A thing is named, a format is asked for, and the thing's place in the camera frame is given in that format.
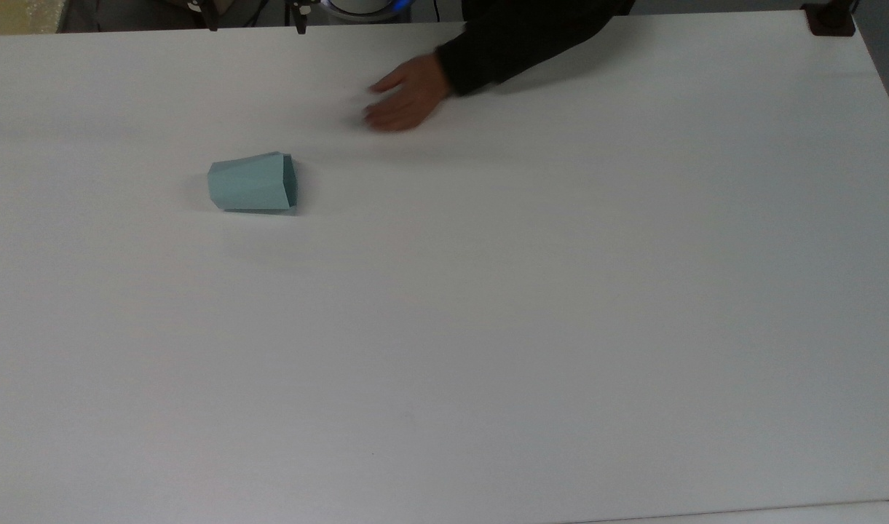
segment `folded paper object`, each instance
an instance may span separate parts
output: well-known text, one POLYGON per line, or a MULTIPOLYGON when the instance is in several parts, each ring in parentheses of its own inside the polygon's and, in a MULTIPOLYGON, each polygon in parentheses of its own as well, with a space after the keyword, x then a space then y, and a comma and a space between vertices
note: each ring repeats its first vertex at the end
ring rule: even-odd
POLYGON ((211 202, 227 211, 285 211, 298 199, 292 156, 282 153, 215 162, 208 170, 211 202))

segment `person's hand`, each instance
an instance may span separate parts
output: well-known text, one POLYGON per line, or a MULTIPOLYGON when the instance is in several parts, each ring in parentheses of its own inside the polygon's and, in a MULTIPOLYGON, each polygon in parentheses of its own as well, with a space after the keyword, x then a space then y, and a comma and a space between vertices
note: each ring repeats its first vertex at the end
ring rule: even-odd
POLYGON ((364 120, 372 129, 397 132, 418 127, 451 94, 451 84, 434 54, 401 64, 370 90, 383 93, 395 86, 400 86, 395 94, 364 110, 364 120))

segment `table surface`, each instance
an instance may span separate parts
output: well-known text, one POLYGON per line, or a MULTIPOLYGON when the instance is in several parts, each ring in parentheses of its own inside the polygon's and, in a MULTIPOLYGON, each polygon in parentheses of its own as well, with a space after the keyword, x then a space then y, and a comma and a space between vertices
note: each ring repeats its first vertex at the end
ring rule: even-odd
POLYGON ((460 30, 0 37, 0 523, 889 499, 889 100, 860 37, 617 17, 365 129, 365 87, 460 30), (277 150, 297 216, 212 205, 211 162, 277 150))

